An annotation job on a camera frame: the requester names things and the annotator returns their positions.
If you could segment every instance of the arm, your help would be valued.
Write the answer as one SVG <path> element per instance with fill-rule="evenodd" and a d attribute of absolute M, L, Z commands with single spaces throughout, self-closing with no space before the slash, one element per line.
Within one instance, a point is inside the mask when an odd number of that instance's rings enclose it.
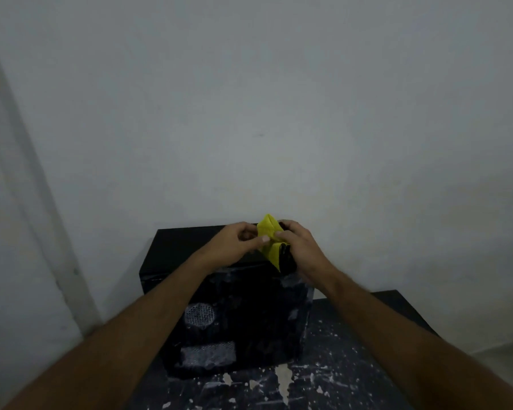
<path fill-rule="evenodd" d="M 321 290 L 417 409 L 513 409 L 513 388 L 462 351 L 398 314 L 321 252 L 310 232 L 283 220 L 299 273 Z"/>
<path fill-rule="evenodd" d="M 148 294 L 62 357 L 4 410 L 120 409 L 182 316 L 205 276 L 270 238 L 256 226 L 224 227 Z"/>

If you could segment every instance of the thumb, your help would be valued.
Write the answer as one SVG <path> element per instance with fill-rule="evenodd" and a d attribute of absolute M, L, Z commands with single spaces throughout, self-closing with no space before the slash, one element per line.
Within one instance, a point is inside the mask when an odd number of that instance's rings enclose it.
<path fill-rule="evenodd" d="M 276 232 L 274 234 L 277 238 L 286 241 L 289 244 L 295 244 L 301 238 L 294 234 L 291 230 L 286 230 L 284 232 Z"/>
<path fill-rule="evenodd" d="M 245 246 L 246 251 L 250 251 L 250 250 L 260 249 L 262 246 L 267 244 L 269 241 L 270 241 L 270 237 L 265 235 L 265 236 L 255 237 L 254 239 L 251 239 L 251 240 L 244 241 L 243 245 Z"/>

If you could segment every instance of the yellow pouch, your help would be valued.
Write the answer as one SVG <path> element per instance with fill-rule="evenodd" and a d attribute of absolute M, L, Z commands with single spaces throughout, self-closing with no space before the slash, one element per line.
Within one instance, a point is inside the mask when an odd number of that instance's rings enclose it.
<path fill-rule="evenodd" d="M 270 214 L 266 214 L 262 221 L 257 225 L 258 235 L 260 236 L 268 236 L 270 237 L 270 242 L 260 249 L 264 257 L 269 260 L 272 265 L 276 267 L 277 270 L 280 270 L 280 249 L 281 245 L 285 243 L 284 241 L 280 241 L 275 235 L 275 232 L 282 232 L 280 224 L 274 219 Z"/>

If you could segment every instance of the person's right arm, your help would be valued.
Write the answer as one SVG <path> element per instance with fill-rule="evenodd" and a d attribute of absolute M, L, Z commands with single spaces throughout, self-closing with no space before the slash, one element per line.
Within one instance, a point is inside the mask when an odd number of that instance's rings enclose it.
<path fill-rule="evenodd" d="M 416 409 L 513 409 L 513 387 L 441 338 L 377 300 L 336 269 L 295 221 L 290 243 L 299 273 L 327 296 Z"/>

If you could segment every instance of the forearm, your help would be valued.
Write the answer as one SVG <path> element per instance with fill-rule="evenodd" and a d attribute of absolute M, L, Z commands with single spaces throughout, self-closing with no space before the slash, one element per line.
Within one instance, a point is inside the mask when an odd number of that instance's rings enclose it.
<path fill-rule="evenodd" d="M 208 272 L 190 258 L 50 367 L 5 410 L 122 408 Z"/>
<path fill-rule="evenodd" d="M 321 290 L 417 409 L 513 409 L 513 388 L 341 272 Z"/>

